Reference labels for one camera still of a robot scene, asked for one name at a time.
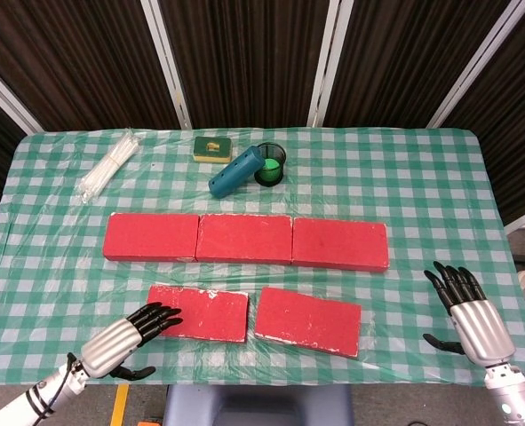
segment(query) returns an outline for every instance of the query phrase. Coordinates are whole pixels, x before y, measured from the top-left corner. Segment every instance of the red brick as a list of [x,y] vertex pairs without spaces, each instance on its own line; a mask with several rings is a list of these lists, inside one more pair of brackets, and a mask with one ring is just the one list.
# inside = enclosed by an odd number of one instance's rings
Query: red brick
[[292,263],[382,272],[388,268],[385,224],[296,218]]
[[102,253],[108,260],[194,262],[198,226],[198,215],[116,213]]
[[152,286],[147,301],[180,308],[181,324],[162,335],[221,342],[245,342],[248,294],[198,288]]
[[291,263],[291,217],[205,215],[199,222],[199,262]]
[[256,314],[256,337],[345,357],[359,352],[361,306],[266,287]]

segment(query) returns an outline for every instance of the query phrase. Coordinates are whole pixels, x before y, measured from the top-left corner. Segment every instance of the black robotic finger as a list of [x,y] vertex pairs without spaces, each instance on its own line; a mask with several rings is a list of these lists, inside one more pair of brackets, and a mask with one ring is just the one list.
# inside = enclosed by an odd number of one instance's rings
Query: black robotic finger
[[460,267],[459,272],[463,275],[463,277],[469,284],[469,287],[473,291],[473,297],[475,298],[475,300],[487,300],[485,293],[483,293],[483,289],[481,288],[479,282],[473,276],[473,274],[464,267]]
[[177,324],[181,324],[182,322],[183,322],[183,319],[181,318],[169,318],[169,319],[165,319],[160,324],[155,324],[152,327],[148,327],[147,330],[141,334],[141,342],[139,343],[138,347],[143,346],[150,340],[157,337],[166,328],[175,326]]
[[180,312],[177,310],[172,310],[170,306],[155,306],[153,310],[145,312],[143,315],[140,315],[138,318],[134,319],[131,323],[135,328],[141,328],[149,321],[153,321],[154,318],[165,315],[166,311],[170,311],[169,315],[176,315]]
[[440,298],[444,308],[446,308],[446,312],[448,315],[451,315],[449,312],[449,308],[451,308],[454,304],[456,304],[449,293],[449,290],[446,288],[446,286],[443,285],[443,282],[434,275],[430,271],[424,271],[424,275],[432,282],[432,285],[436,289],[436,292],[438,293],[438,297]]
[[142,306],[137,311],[135,311],[132,315],[130,315],[127,320],[132,322],[133,320],[141,317],[142,315],[145,315],[146,313],[153,311],[155,308],[158,308],[162,305],[161,302],[153,302],[152,304],[146,304],[145,306]]
[[124,379],[129,382],[134,382],[136,380],[145,379],[153,373],[155,373],[155,367],[145,367],[141,370],[131,371],[126,367],[118,366],[110,372],[110,375],[112,377],[117,377],[118,379]]
[[459,285],[456,283],[455,277],[450,275],[446,267],[440,262],[434,262],[435,268],[441,274],[444,285],[448,288],[449,292],[452,294],[456,304],[462,304],[465,302]]
[[455,278],[456,283],[459,285],[459,289],[461,290],[465,301],[472,302],[474,300],[473,293],[471,288],[469,287],[469,284],[467,284],[467,280],[464,278],[464,276],[452,266],[446,266],[446,270],[449,272],[450,275],[452,275]]
[[444,342],[434,337],[433,335],[429,335],[427,333],[424,333],[422,337],[424,337],[424,340],[430,343],[434,348],[440,351],[457,353],[459,355],[465,355],[464,347],[461,345],[460,342]]
[[136,328],[141,335],[144,335],[149,329],[159,326],[169,317],[181,313],[181,309],[172,309],[169,306],[164,306],[159,312],[157,312],[151,318],[146,319],[144,322],[140,322]]

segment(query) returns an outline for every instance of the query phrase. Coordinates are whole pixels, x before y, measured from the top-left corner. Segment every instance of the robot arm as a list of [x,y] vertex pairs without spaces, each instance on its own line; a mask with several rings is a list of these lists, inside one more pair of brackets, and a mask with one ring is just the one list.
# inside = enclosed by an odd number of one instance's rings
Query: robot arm
[[434,262],[441,279],[424,271],[438,292],[459,334],[460,342],[442,342],[433,335],[424,338],[434,348],[465,354],[484,367],[485,386],[493,395],[506,424],[525,425],[525,375],[509,359],[515,353],[511,336],[495,305],[487,300],[477,279],[466,270]]
[[90,378],[111,375],[133,381],[153,374],[154,367],[131,371],[122,363],[167,327],[179,324],[182,319],[172,317],[180,312],[161,303],[147,304],[106,327],[83,346],[80,359],[69,353],[67,364],[2,408],[0,426],[36,426],[79,395]]

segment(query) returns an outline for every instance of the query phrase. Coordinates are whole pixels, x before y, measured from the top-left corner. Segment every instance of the table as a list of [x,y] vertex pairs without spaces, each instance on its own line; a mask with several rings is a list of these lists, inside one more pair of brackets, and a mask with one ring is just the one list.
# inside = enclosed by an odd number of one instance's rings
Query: table
[[[525,371],[525,303],[477,138],[463,130],[138,130],[140,150],[100,197],[80,203],[75,185],[123,130],[24,138],[0,203],[0,383],[32,383],[68,351],[146,302],[156,283],[247,291],[248,342],[157,338],[128,358],[152,365],[145,383],[482,384],[465,357],[422,339],[457,335],[422,271],[434,259],[464,265],[497,304]],[[239,154],[274,141],[287,152],[282,184],[252,179],[223,200],[208,179],[223,166],[192,159],[195,136],[230,137]],[[117,263],[101,253],[118,212],[259,212],[386,223],[384,274],[278,265]],[[264,286],[362,305],[361,351],[345,359],[263,342],[253,335]]]

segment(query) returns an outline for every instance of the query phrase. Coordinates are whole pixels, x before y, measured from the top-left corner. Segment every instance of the blue cylinder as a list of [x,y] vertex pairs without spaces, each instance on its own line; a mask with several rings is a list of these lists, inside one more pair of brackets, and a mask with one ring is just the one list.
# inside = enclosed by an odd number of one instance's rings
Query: blue cylinder
[[209,191],[216,198],[226,197],[249,176],[262,169],[264,164],[259,148],[251,146],[209,181]]

